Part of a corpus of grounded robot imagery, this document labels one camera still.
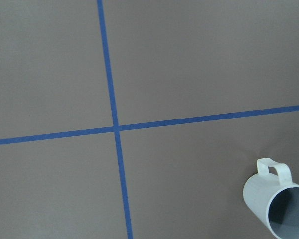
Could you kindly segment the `white plastic mug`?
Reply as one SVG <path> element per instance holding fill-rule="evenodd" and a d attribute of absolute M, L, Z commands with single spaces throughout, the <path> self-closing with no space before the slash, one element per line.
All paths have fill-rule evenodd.
<path fill-rule="evenodd" d="M 299 185 L 289 167 L 270 158 L 256 166 L 243 187 L 245 204 L 275 238 L 299 239 Z"/>

